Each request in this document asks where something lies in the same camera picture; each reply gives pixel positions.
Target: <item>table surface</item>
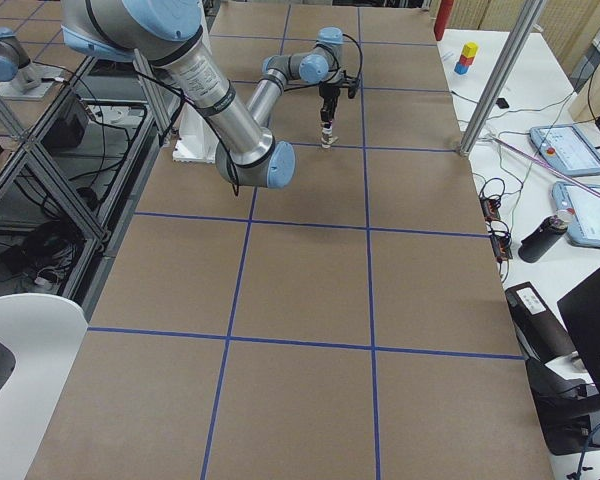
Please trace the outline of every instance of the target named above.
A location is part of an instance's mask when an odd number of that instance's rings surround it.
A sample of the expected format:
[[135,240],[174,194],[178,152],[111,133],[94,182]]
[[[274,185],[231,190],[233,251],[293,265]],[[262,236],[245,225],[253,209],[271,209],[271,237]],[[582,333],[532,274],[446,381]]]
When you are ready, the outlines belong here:
[[[84,56],[64,45],[60,22],[60,2],[35,0],[0,0],[0,27],[12,29],[22,46],[35,62],[59,65],[75,71]],[[25,129],[31,129],[53,104],[61,91],[54,86],[39,101],[6,100]],[[8,163],[9,154],[19,148],[19,143],[9,138],[0,122],[0,143],[8,152],[0,160],[0,172]]]
[[307,89],[282,191],[163,150],[28,479],[551,478],[428,14],[229,3],[212,49],[246,99],[329,25],[338,144]]
[[[445,74],[451,91],[478,100],[482,89],[489,78],[495,62],[506,41],[507,33],[487,31],[447,30],[439,44],[440,55],[443,58]],[[479,45],[474,64],[466,75],[453,72],[459,52],[466,42],[476,42]],[[516,65],[500,96],[505,97],[510,104],[510,110],[531,109],[527,111],[507,113],[494,107],[483,134],[500,132],[528,132],[534,126],[573,123],[568,107],[575,98],[573,87],[560,68],[551,50],[539,33],[533,33],[525,45]],[[462,129],[466,127],[464,120],[469,120],[475,104],[454,96],[454,107]],[[600,131],[593,123],[579,125],[587,134],[593,145],[600,145]],[[528,136],[503,133],[501,138],[515,145],[528,154],[534,154],[535,149]],[[479,142],[470,155],[474,172],[487,179],[500,177],[505,181],[506,191],[515,192],[520,183],[499,166],[496,146],[492,143]],[[529,161],[503,150],[502,166],[519,178],[524,178]],[[562,321],[557,308],[557,301],[588,275],[600,267],[600,249],[580,248],[570,245],[566,239],[561,239],[537,263],[525,263],[517,258],[520,242],[540,224],[543,218],[555,212],[551,199],[551,187],[558,179],[534,166],[525,182],[520,196],[519,205],[514,210],[517,196],[512,195],[503,199],[500,209],[503,220],[510,226],[513,224],[512,240],[514,259],[509,263],[509,275],[504,287],[518,285],[530,281],[540,293],[553,313]],[[600,184],[600,176],[580,178],[584,183]],[[476,188],[480,189],[483,181],[475,178]],[[495,193],[499,185],[487,193]],[[562,360],[552,363],[552,368],[566,378],[591,378],[575,371]],[[564,479],[575,471],[578,462],[577,455],[553,457],[551,459],[556,480]],[[587,466],[595,469],[584,473],[584,479],[600,478],[600,452],[587,454]]]

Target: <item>white desk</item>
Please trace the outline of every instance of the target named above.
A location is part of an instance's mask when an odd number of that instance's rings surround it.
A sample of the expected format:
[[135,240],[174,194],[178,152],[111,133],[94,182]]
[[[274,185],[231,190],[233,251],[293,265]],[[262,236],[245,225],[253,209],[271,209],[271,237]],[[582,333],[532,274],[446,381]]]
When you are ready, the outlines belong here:
[[[508,33],[503,32],[447,30],[438,48],[443,58],[449,89],[469,99],[479,100],[507,35]],[[453,71],[455,63],[460,56],[462,46],[470,41],[480,47],[476,59],[467,74],[457,75]],[[500,96],[508,101],[510,105],[508,110],[542,109],[560,102],[572,91],[571,84],[544,39],[540,34],[534,33],[529,38]],[[557,124],[572,123],[568,106],[574,98],[575,94],[568,99],[564,108],[562,108],[563,102],[540,112],[508,113],[501,118],[493,118],[487,122],[484,132],[485,134],[487,131],[527,132],[530,127],[551,125],[556,120]],[[461,129],[464,129],[466,121],[471,118],[475,104],[454,95],[454,107]],[[494,107],[491,116],[502,115],[506,111]],[[581,124],[580,128],[587,134],[593,145],[600,145],[600,132],[595,125]],[[501,138],[528,154],[534,153],[534,147],[528,136],[503,134]],[[506,169],[519,178],[524,178],[530,163],[528,160],[506,149],[502,150],[502,158]],[[469,159],[475,173],[487,179],[502,178],[506,183],[507,192],[514,192],[520,187],[518,181],[499,167],[498,151],[494,143],[478,143]],[[531,233],[542,219],[555,212],[550,192],[557,180],[539,166],[532,168],[520,202],[515,209],[512,230],[514,259],[509,262],[510,270],[504,288],[531,281],[548,306],[559,317],[556,302],[600,266],[600,250],[573,247],[566,239],[561,239],[537,263],[529,264],[517,258],[520,241]],[[591,177],[589,182],[587,180],[589,179],[585,177],[585,183],[600,184],[600,176]],[[476,177],[478,190],[482,183],[482,180]],[[493,187],[494,189],[487,190],[488,194],[498,191],[498,185]],[[500,208],[502,219],[510,226],[515,201],[516,196],[506,196]],[[586,375],[578,375],[565,365],[559,365],[555,369],[566,378],[579,376],[590,381]],[[575,471],[577,463],[578,455],[552,458],[555,478],[563,480],[565,475]],[[587,453],[585,465],[594,467],[594,470],[584,472],[583,480],[600,478],[600,452]]]

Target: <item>white chair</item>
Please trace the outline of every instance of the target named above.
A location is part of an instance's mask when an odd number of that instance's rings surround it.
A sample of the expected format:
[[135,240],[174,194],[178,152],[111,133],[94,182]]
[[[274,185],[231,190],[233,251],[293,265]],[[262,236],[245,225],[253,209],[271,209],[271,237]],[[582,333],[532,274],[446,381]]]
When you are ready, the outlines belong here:
[[0,390],[0,480],[25,478],[86,330],[82,309],[65,298],[0,297],[0,343],[16,360]]

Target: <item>blue block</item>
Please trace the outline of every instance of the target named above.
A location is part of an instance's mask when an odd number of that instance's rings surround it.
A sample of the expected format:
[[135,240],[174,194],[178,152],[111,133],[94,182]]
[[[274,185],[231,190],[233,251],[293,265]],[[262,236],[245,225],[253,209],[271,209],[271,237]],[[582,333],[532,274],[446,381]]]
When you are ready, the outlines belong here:
[[456,68],[453,69],[458,75],[464,75],[469,71],[469,67],[467,65],[462,65],[460,62],[456,63]]

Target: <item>red pole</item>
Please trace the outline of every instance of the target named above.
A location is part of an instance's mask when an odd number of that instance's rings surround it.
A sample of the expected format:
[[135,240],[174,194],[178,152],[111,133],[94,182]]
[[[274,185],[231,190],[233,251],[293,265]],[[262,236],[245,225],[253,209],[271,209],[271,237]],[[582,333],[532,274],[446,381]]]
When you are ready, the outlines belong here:
[[442,40],[444,30],[447,28],[447,22],[451,16],[453,10],[453,0],[442,0],[440,2],[440,8],[438,8],[438,16],[436,17],[436,24],[433,27],[433,33],[436,36],[436,40]]

